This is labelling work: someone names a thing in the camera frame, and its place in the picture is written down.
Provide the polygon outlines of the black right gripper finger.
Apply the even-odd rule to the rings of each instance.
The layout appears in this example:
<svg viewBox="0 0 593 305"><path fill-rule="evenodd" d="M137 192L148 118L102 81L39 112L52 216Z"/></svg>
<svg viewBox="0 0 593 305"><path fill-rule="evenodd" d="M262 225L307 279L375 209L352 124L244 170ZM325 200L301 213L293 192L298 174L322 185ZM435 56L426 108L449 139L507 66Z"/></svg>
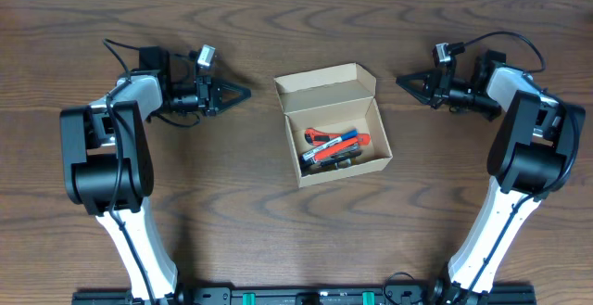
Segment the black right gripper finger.
<svg viewBox="0 0 593 305"><path fill-rule="evenodd" d="M437 77L438 70L425 70L398 76L396 84L401 87L426 87L433 83Z"/></svg>
<svg viewBox="0 0 593 305"><path fill-rule="evenodd" d="M434 94L433 84L428 79L397 79L396 84L423 105L429 105Z"/></svg>

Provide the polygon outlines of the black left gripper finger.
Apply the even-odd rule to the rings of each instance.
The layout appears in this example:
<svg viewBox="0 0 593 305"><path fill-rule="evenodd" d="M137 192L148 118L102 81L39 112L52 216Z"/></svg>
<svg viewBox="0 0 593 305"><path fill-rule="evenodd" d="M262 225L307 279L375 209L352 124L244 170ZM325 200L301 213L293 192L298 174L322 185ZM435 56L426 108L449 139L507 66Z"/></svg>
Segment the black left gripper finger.
<svg viewBox="0 0 593 305"><path fill-rule="evenodd" d="M238 106L244 101L247 101L249 98L250 94L224 93L219 96L215 102L216 113L222 114L223 112Z"/></svg>
<svg viewBox="0 0 593 305"><path fill-rule="evenodd" d="M251 97L251 90L239 84L231 83L224 79L218 79L219 87L221 89L221 95L224 93L240 93L240 94L250 94Z"/></svg>

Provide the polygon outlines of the red utility knife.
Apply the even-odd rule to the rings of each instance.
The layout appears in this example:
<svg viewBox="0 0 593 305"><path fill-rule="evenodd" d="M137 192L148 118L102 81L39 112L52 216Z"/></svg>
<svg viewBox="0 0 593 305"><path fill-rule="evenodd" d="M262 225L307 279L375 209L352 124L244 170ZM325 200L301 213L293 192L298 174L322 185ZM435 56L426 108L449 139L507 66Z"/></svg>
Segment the red utility knife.
<svg viewBox="0 0 593 305"><path fill-rule="evenodd" d="M338 136L340 133L324 133L313 128L308 128L304 132L306 142L312 146L320 146ZM367 133L359 133L357 137L361 146L367 146L371 142L371 137Z"/></svg>

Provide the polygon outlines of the blue whiteboard marker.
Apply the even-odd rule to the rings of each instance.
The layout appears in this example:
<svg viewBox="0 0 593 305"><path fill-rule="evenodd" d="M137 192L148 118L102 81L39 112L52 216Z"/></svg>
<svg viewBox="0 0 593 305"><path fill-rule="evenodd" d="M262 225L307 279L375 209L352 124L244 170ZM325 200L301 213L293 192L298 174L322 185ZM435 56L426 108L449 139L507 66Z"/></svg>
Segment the blue whiteboard marker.
<svg viewBox="0 0 593 305"><path fill-rule="evenodd" d="M306 162L309 161L311 159L314 158L314 156L324 150L325 148L329 147L329 146L333 146L337 143L340 143L342 141L346 141L347 139L353 138L353 137L357 137L358 135L358 131L357 130L352 130L346 133L342 133L340 134L340 136L336 137L335 139L330 140L329 142L326 142L320 146L315 146L314 148L312 148L310 151L305 152L301 159Z"/></svg>

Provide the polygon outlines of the brown cardboard box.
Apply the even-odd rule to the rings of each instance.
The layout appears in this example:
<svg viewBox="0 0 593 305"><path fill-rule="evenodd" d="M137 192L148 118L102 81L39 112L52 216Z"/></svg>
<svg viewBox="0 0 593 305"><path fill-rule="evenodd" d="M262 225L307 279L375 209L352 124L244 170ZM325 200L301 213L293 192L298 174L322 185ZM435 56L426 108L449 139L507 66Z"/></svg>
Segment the brown cardboard box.
<svg viewBox="0 0 593 305"><path fill-rule="evenodd" d="M290 155L300 187L383 170L393 158L375 100L376 79L357 63L276 77ZM314 148L307 129L323 135L357 131L370 139L355 157L334 165L301 168L301 156Z"/></svg>

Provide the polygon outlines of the black whiteboard marker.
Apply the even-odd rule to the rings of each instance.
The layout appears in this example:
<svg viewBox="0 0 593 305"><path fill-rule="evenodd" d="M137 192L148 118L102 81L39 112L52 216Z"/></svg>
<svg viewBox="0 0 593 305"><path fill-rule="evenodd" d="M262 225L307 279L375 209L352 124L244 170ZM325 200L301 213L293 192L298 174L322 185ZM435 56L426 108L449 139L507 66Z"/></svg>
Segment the black whiteboard marker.
<svg viewBox="0 0 593 305"><path fill-rule="evenodd" d="M361 150L358 151L348 151L348 152L344 152L344 153L340 153L340 154L336 154L333 155L331 157L328 157L326 159L323 159L320 163L321 167L328 167L331 165L337 165L340 162L343 161L349 161L352 159L355 159L356 157L360 156L362 154Z"/></svg>

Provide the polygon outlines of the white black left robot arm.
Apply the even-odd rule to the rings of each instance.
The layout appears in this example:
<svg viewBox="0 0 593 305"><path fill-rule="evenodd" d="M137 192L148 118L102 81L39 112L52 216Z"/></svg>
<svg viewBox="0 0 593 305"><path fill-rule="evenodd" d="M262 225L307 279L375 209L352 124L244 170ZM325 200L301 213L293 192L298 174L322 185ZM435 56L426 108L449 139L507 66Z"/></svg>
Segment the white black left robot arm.
<svg viewBox="0 0 593 305"><path fill-rule="evenodd" d="M74 304L193 303L152 213L154 168L144 125L170 114L213 117L251 96L211 75L210 45L181 58L186 73L179 81L172 77L172 53L159 46L137 52L138 68L126 68L112 90L59 116L66 193L106 229L131 281L128 291L76 292Z"/></svg>

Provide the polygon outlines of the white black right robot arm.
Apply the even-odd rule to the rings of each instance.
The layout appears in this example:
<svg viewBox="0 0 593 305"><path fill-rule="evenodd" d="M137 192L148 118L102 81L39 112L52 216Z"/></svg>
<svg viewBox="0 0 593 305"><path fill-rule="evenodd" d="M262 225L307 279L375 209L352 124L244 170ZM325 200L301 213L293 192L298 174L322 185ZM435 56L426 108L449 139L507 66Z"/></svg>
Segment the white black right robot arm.
<svg viewBox="0 0 593 305"><path fill-rule="evenodd" d="M448 260L427 304L488 304L496 271L528 216L567 182L580 145L584 108L536 85L503 53L478 57L471 80L456 77L456 58L438 47L435 68L397 77L421 104L470 110L502 123L488 153L485 202L460 249Z"/></svg>

